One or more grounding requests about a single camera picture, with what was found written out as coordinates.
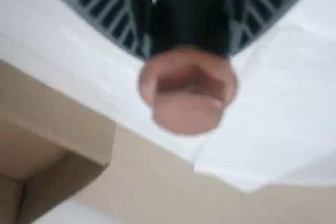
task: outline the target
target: beige wall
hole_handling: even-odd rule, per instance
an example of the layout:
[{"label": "beige wall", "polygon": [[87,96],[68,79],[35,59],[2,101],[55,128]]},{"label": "beige wall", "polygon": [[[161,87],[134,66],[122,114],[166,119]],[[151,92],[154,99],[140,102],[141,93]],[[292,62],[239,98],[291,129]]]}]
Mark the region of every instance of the beige wall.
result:
[{"label": "beige wall", "polygon": [[122,127],[110,167],[76,199],[126,224],[336,223],[336,188],[270,186],[245,195]]}]

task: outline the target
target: white ceiling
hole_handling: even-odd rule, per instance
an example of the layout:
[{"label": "white ceiling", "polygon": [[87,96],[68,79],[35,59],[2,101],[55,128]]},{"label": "white ceiling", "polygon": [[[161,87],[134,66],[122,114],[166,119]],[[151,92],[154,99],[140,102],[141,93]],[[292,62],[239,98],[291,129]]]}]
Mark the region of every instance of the white ceiling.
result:
[{"label": "white ceiling", "polygon": [[121,222],[73,200],[68,200],[34,224],[121,224]]}]

